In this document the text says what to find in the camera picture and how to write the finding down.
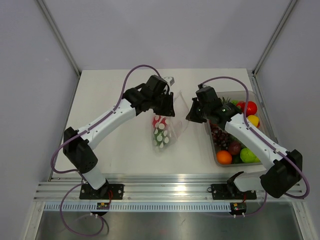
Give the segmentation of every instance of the gray wall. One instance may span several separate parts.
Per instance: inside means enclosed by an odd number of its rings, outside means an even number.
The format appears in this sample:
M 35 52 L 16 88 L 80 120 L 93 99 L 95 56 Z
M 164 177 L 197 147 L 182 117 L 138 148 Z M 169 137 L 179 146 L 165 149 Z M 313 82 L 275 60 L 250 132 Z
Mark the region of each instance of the gray wall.
M 77 78 L 33 0 L 2 0 L 0 23 L 0 238 L 16 240 Z
M 298 2 L 257 79 L 281 143 L 303 155 L 303 172 L 311 186 L 307 202 L 316 228 L 320 225 L 319 9 L 318 0 Z
M 253 69 L 289 0 L 45 0 L 81 69 Z

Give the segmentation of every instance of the clear plastic bin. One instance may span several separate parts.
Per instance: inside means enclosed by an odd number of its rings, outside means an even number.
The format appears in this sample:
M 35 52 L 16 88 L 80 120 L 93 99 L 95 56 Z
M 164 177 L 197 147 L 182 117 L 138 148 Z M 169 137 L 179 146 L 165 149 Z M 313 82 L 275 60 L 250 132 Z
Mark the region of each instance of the clear plastic bin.
M 238 100 L 238 101 L 246 101 L 246 92 L 245 91 L 229 91 L 229 92 L 217 92 L 217 96 L 222 99 L 224 97 L 225 99 L 230 98 L 232 100 Z M 257 105 L 257 113 L 255 114 L 259 118 L 259 130 L 263 132 L 267 137 L 270 138 L 270 128 L 267 124 L 266 116 L 263 112 L 262 106 L 258 100 L 258 97 L 256 94 L 252 91 L 249 91 L 249 101 L 253 101 Z M 240 167 L 240 166 L 250 166 L 250 165 L 261 165 L 261 162 L 252 162 L 252 163 L 233 163 L 233 164 L 221 164 L 217 160 L 217 152 L 221 150 L 219 146 L 216 146 L 214 144 L 214 140 L 211 133 L 210 123 L 207 121 L 204 123 L 204 127 L 208 135 L 210 136 L 211 146 L 212 150 L 214 152 L 214 160 L 217 165 L 221 167 Z

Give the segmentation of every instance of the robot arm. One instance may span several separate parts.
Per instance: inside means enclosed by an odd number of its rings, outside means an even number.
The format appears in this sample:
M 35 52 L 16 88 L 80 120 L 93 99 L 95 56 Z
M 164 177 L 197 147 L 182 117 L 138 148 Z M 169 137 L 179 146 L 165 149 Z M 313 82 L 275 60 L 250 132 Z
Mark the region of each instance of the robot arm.
M 227 181 L 231 193 L 261 190 L 263 188 L 274 198 L 279 198 L 301 179 L 297 171 L 277 154 L 277 152 L 286 153 L 286 156 L 301 170 L 302 155 L 297 150 L 289 152 L 269 139 L 250 122 L 249 127 L 247 127 L 240 109 L 232 103 L 223 105 L 212 87 L 199 85 L 196 96 L 192 99 L 193 104 L 186 119 L 196 123 L 205 123 L 210 120 L 213 124 L 217 124 L 222 130 L 226 130 L 241 140 L 266 168 L 266 171 L 263 172 L 238 172 L 232 176 Z M 254 134 L 250 128 L 254 129 L 260 137 Z M 277 152 L 267 146 L 262 139 L 272 144 Z
M 157 115 L 174 117 L 173 92 L 170 92 L 168 83 L 159 76 L 153 75 L 147 83 L 142 83 L 125 91 L 117 109 L 110 109 L 86 126 L 74 130 L 69 127 L 64 131 L 63 141 L 87 131 L 82 137 L 71 141 L 63 148 L 64 155 L 85 177 L 94 190 L 108 189 L 108 181 L 103 177 L 97 167 L 98 159 L 93 150 L 112 131 L 124 122 L 138 116 L 142 112 L 152 109 Z M 112 114 L 95 128 L 91 126 L 99 122 L 107 114 Z

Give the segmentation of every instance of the clear plastic bag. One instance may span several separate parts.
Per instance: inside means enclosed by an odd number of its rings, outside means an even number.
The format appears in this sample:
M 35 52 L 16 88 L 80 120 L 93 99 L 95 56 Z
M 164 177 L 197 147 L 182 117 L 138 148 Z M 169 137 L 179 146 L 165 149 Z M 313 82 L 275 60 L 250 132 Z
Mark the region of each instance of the clear plastic bag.
M 161 153 L 169 146 L 176 143 L 179 137 L 187 129 L 189 121 L 186 116 L 189 112 L 187 103 L 183 97 L 182 91 L 175 83 L 173 77 L 164 78 L 170 85 L 170 90 L 173 92 L 173 109 L 175 117 L 160 116 L 153 114 L 151 119 L 151 142 L 153 150 L 156 153 Z

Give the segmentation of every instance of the white tabletop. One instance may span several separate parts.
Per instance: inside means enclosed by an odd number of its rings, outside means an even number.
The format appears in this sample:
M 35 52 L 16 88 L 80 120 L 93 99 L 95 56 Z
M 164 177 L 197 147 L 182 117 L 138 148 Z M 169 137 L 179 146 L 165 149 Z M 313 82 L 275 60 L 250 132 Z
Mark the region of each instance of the white tabletop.
M 110 109 L 118 100 L 123 80 L 129 70 L 84 70 L 75 94 L 67 128 L 78 129 Z M 218 76 L 229 76 L 241 80 L 252 91 L 246 69 L 160 69 L 162 77 L 174 77 L 172 90 L 181 90 L 188 107 L 192 105 L 204 80 Z M 145 83 L 149 69 L 138 69 L 129 78 L 126 89 Z M 228 79 L 216 80 L 209 85 L 216 92 L 243 91 L 243 87 Z M 242 167 L 220 167 L 215 163 L 209 135 L 204 125 L 190 122 L 178 141 L 155 154 L 152 147 L 151 119 L 153 112 L 143 112 L 122 124 L 109 134 L 94 150 L 98 167 L 106 174 L 217 174 L 229 177 L 239 171 L 263 171 L 262 165 Z M 75 167 L 59 153 L 58 170 Z

